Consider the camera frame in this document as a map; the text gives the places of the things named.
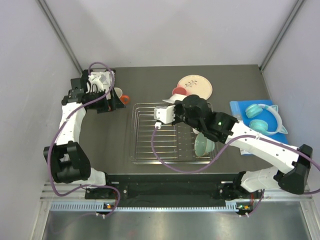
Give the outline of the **pink floral plate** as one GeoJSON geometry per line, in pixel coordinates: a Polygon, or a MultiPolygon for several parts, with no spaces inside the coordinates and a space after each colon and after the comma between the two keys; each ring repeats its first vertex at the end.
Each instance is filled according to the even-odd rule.
{"type": "Polygon", "coordinates": [[[184,88],[187,95],[198,95],[208,100],[213,93],[213,86],[210,81],[201,75],[187,75],[179,80],[177,87],[184,88]]]}

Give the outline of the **orange mug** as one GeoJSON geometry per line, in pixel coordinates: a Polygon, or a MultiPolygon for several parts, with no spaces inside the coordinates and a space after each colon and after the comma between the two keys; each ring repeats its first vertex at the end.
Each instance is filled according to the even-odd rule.
{"type": "Polygon", "coordinates": [[[124,95],[121,88],[115,87],[114,91],[123,104],[127,105],[130,103],[130,97],[128,95],[124,95]]]}

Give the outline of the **green ceramic bowl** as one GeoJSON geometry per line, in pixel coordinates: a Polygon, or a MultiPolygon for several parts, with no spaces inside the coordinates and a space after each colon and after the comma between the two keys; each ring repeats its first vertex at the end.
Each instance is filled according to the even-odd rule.
{"type": "Polygon", "coordinates": [[[203,157],[215,149],[215,143],[206,138],[203,133],[199,133],[194,141],[194,152],[197,157],[203,157]]]}

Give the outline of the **orange and white bowl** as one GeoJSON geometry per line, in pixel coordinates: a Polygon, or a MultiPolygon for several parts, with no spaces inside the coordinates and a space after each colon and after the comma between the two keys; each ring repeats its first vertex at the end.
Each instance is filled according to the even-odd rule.
{"type": "Polygon", "coordinates": [[[195,129],[195,128],[193,128],[192,131],[193,131],[196,135],[198,135],[198,134],[200,133],[200,132],[199,132],[197,129],[195,129]]]}

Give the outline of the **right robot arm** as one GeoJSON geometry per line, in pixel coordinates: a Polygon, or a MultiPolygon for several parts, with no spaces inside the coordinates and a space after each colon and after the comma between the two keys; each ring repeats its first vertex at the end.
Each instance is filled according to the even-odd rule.
{"type": "Polygon", "coordinates": [[[272,166],[256,171],[239,172],[232,190],[239,198],[262,189],[280,188],[302,195],[309,176],[313,149],[287,145],[249,128],[235,117],[212,111],[198,95],[174,100],[170,111],[173,124],[185,123],[213,142],[243,149],[272,166]]]}

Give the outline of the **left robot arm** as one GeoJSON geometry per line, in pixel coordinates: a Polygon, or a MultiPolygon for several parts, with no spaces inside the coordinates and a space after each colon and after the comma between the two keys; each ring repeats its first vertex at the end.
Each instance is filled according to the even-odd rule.
{"type": "Polygon", "coordinates": [[[52,143],[43,150],[50,181],[63,184],[96,186],[102,198],[114,191],[107,174],[95,170],[79,144],[83,119],[87,110],[98,114],[122,109],[125,105],[116,95],[112,72],[71,79],[71,89],[61,101],[62,116],[52,143]]]}

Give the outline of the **white blue-rimmed plate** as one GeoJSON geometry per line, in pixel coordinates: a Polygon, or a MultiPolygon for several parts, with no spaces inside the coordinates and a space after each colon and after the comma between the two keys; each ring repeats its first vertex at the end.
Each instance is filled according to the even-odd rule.
{"type": "Polygon", "coordinates": [[[183,94],[173,94],[168,99],[163,99],[162,101],[165,103],[174,104],[176,101],[183,101],[187,96],[183,94]]]}

